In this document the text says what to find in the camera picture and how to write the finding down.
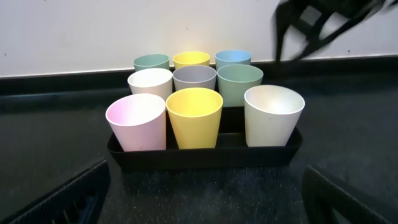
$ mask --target empty cup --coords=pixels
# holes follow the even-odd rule
[[[109,106],[105,117],[126,152],[166,149],[165,101],[161,97],[148,93],[126,96]]]
[[[244,93],[261,84],[263,73],[250,65],[227,65],[217,71],[218,90],[224,107],[244,106]]]
[[[227,65],[250,65],[251,54],[244,50],[224,50],[216,54],[216,69]]]
[[[187,66],[173,72],[174,85],[177,91],[193,87],[214,90],[216,77],[216,70],[204,65]]]
[[[147,68],[170,69],[169,57],[162,54],[152,54],[139,57],[134,60],[136,72]]]
[[[148,68],[133,73],[127,79],[132,94],[151,93],[167,100],[173,91],[173,73],[164,68]]]
[[[186,88],[166,101],[180,149],[214,148],[220,126],[223,98],[207,88]]]
[[[288,88],[261,85],[249,89],[244,100],[248,146],[286,146],[304,109],[304,99]]]
[[[204,52],[184,52],[173,58],[175,69],[190,65],[210,65],[210,55]]]

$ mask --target tray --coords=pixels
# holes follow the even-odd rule
[[[244,133],[244,108],[223,108],[214,149],[179,150],[166,115],[167,147],[159,151],[124,152],[112,134],[108,149],[124,172],[135,170],[267,167],[289,164],[303,141],[297,128],[285,147],[248,147]]]

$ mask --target black countertop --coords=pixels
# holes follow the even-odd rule
[[[299,92],[304,143],[289,166],[123,174],[104,113],[128,88],[0,97],[0,205],[94,157],[112,183],[98,223],[308,223],[301,176],[318,165],[398,207],[398,77],[273,81]]]

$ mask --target white wall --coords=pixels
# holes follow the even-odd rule
[[[243,49],[272,60],[278,0],[0,0],[0,77],[132,68],[134,58]],[[313,57],[398,54],[398,13]],[[286,55],[299,49],[287,40]]]

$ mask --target yellow cup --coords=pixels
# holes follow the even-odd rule
[[[173,58],[175,69],[190,65],[210,65],[210,55],[204,52],[184,52]]]
[[[207,88],[186,88],[166,101],[180,149],[214,148],[220,126],[223,98]]]

